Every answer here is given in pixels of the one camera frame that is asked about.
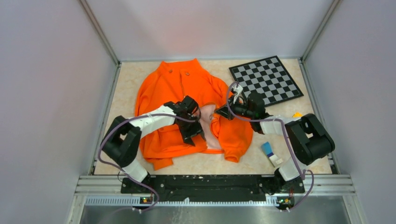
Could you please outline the orange zip-up jacket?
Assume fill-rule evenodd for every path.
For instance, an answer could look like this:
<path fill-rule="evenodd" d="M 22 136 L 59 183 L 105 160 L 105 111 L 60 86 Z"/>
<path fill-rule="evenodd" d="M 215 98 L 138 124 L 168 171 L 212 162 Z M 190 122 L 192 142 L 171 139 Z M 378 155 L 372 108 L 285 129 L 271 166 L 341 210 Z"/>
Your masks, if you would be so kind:
<path fill-rule="evenodd" d="M 214 111 L 231 95 L 228 85 L 212 76 L 197 59 L 183 62 L 162 62 L 140 86 L 135 116 L 151 112 L 167 102 L 193 98 L 201 109 L 201 125 L 206 141 L 193 137 L 195 147 L 183 143 L 177 125 L 154 131 L 140 141 L 143 158 L 155 170 L 173 164 L 173 158 L 195 153 L 222 154 L 225 160 L 239 162 L 251 145 L 251 125 L 240 119 L 228 120 Z"/>

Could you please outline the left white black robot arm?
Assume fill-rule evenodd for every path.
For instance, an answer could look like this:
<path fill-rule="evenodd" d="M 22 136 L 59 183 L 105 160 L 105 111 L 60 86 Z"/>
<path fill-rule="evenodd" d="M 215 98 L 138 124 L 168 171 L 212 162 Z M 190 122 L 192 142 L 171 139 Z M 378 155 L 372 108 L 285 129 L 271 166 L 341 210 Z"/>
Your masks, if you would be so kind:
<path fill-rule="evenodd" d="M 136 156 L 141 138 L 167 126 L 177 125 L 183 143 L 194 146 L 193 137 L 204 136 L 199 122 L 201 111 L 198 103 L 186 96 L 179 102 L 167 102 L 146 114 L 125 118 L 116 117 L 99 147 L 113 160 L 112 166 L 130 176 L 132 187 L 139 193 L 149 189 L 149 172 L 138 162 Z"/>

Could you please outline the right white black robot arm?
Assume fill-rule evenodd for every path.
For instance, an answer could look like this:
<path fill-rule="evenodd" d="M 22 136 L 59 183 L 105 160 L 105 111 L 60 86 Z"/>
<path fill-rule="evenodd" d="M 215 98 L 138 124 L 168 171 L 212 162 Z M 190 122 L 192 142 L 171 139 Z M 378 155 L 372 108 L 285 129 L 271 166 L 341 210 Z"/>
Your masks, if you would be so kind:
<path fill-rule="evenodd" d="M 226 104 L 215 111 L 228 120 L 248 121 L 254 132 L 276 134 L 285 138 L 290 158 L 274 173 L 274 187 L 287 192 L 293 180 L 304 178 L 307 166 L 335 150 L 335 143 L 316 115 L 308 113 L 299 118 L 286 118 L 266 112 L 264 99 L 251 93 L 247 100 L 233 92 Z"/>

